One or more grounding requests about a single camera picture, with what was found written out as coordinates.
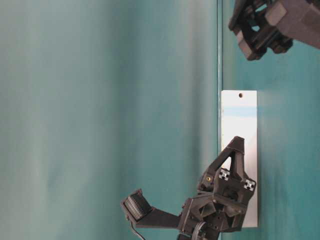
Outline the black rod-holding gripper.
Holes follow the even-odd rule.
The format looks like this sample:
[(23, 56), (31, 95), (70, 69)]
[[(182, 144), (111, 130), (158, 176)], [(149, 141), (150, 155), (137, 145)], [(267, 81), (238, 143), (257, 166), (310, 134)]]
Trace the black rod-holding gripper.
[(286, 53), (297, 40), (320, 47), (318, 0), (237, 0), (228, 28), (249, 61), (259, 60), (268, 49)]

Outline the black board-holding gripper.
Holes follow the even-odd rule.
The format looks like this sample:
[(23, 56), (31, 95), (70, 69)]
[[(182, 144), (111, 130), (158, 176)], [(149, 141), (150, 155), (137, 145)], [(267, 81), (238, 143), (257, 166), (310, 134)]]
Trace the black board-holding gripper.
[[(217, 240), (220, 233), (239, 232), (257, 183), (244, 169), (245, 139), (235, 136), (208, 167), (211, 191), (188, 198), (178, 224), (179, 240)], [(220, 168), (231, 158), (230, 171)]]

